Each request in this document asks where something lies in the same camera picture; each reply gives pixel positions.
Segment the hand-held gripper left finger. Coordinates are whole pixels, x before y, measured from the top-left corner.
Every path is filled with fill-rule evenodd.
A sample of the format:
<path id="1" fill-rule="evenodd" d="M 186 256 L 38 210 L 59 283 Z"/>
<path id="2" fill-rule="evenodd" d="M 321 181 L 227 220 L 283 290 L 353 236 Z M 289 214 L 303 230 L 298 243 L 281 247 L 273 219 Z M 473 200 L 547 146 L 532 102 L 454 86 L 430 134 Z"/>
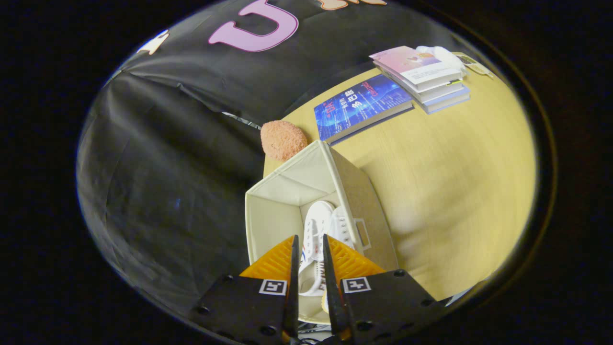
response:
<path id="1" fill-rule="evenodd" d="M 191 321 L 226 341 L 288 345 L 298 334 L 298 236 L 239 275 L 225 274 L 191 308 Z"/>

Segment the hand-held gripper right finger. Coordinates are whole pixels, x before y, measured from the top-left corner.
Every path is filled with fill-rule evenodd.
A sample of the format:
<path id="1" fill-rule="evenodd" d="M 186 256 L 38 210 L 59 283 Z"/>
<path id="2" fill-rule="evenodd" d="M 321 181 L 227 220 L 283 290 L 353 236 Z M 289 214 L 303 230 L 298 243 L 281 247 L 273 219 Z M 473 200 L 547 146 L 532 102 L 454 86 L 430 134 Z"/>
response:
<path id="1" fill-rule="evenodd" d="M 444 316 L 446 305 L 407 271 L 383 271 L 324 235 L 331 336 L 325 343 L 396 343 Z"/>

